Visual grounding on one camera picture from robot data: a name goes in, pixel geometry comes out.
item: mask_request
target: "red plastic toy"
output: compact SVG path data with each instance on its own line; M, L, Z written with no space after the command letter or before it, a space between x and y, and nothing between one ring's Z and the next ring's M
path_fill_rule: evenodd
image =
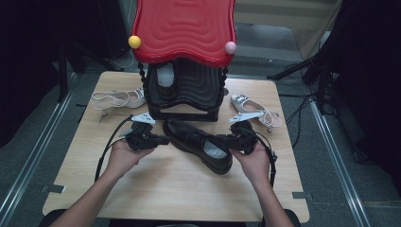
M135 58L228 66L236 49L234 5L235 0L138 0L130 37Z

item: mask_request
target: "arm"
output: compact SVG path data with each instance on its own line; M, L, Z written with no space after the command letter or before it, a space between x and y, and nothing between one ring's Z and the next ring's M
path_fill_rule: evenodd
M256 192L267 226L293 226L270 185L270 161L265 148L257 143L249 155L238 150L230 151L241 163L242 170Z
M118 180L151 152L153 149L132 151L126 141L115 143L104 173L51 226L91 226Z

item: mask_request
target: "person's left hand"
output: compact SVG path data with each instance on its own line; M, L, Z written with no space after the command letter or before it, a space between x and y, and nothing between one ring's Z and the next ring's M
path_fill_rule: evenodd
M103 174L110 174L113 177L120 179L126 172L138 165L139 160L153 151L154 148L132 150L127 141L120 140L113 144L109 163L107 164L106 170Z

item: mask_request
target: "yellow ball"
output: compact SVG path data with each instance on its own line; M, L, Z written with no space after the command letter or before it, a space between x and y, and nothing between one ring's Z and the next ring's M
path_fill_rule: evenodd
M128 39L128 44L132 49L137 49L141 45L141 39L137 36L131 36Z

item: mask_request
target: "white sandal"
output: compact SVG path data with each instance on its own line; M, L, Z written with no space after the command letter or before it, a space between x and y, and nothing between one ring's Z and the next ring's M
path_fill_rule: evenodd
M233 102L236 110L241 113L260 113L264 114L259 116L259 121L268 128L268 131L272 131L272 128L277 128L283 125L283 120L280 118L278 112L271 112L262 105L250 100L244 95L232 95L231 101ZM254 110L247 110L244 106L253 107Z
M145 101L144 88L135 91L95 92L92 94L92 107L103 111L111 107L137 108Z

